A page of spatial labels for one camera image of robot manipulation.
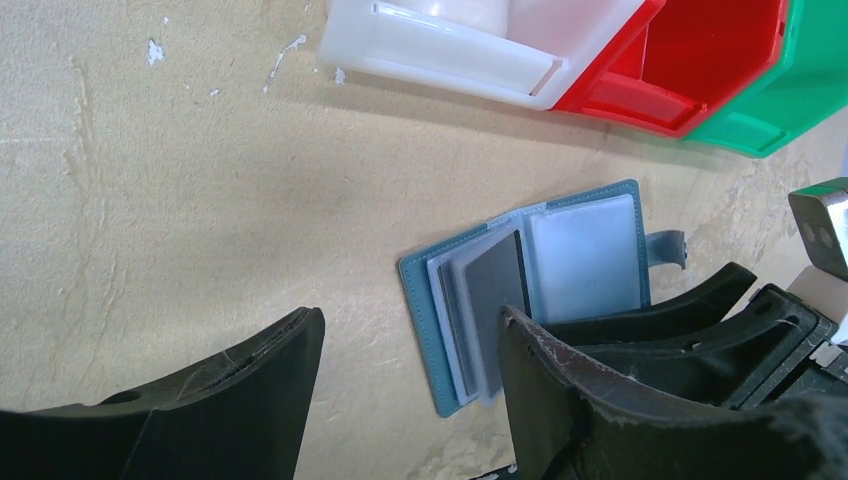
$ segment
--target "black plastic bracket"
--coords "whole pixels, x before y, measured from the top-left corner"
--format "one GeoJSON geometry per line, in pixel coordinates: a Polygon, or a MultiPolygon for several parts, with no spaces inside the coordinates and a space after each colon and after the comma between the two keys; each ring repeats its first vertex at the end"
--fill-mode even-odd
{"type": "Polygon", "coordinates": [[[301,308],[99,405],[0,411],[5,478],[292,478],[324,339],[301,308]]]}
{"type": "Polygon", "coordinates": [[[728,264],[668,302],[544,328],[506,308],[517,469],[479,478],[848,475],[848,353],[828,341],[837,325],[774,285],[724,319],[754,278],[728,264]]]}

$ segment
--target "beige table surface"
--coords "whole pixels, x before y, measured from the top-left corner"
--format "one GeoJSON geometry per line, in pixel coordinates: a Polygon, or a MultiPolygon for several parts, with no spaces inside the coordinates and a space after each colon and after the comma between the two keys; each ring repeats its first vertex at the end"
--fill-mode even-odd
{"type": "Polygon", "coordinates": [[[323,20],[317,0],[0,4],[0,407],[96,403],[320,306],[297,478],[467,478],[512,460],[506,411],[436,415],[403,252],[636,178],[647,228],[690,238],[655,299],[731,260],[784,286],[805,266],[786,195],[838,174],[846,112],[755,162],[351,72],[337,85],[315,59],[323,20]]]}

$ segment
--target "green plastic bin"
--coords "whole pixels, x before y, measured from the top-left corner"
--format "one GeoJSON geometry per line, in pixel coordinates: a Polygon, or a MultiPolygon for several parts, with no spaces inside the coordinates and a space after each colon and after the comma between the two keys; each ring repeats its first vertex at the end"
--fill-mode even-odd
{"type": "Polygon", "coordinates": [[[685,140],[771,155],[848,104],[848,0],[790,0],[778,64],[685,140]]]}

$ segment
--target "blue leather wallet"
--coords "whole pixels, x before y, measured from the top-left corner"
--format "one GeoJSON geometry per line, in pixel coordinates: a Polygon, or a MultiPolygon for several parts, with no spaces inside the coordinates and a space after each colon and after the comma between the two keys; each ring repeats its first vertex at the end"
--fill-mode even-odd
{"type": "Polygon", "coordinates": [[[543,325],[646,307],[649,266],[685,259],[682,232],[645,236],[634,180],[520,208],[403,257],[436,410],[448,417],[501,391],[502,306],[543,325]]]}

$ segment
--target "metal part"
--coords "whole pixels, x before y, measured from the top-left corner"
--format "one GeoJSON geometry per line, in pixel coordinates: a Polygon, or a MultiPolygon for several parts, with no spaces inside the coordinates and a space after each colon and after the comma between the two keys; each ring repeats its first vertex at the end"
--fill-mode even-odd
{"type": "Polygon", "coordinates": [[[0,411],[5,478],[292,478],[324,338],[299,309],[95,406],[0,411]]]}
{"type": "Polygon", "coordinates": [[[824,342],[810,355],[810,360],[818,363],[819,366],[827,368],[843,353],[842,349],[836,345],[830,342],[824,342]]]}
{"type": "Polygon", "coordinates": [[[813,265],[848,281],[848,177],[792,192],[789,205],[813,265]]]}

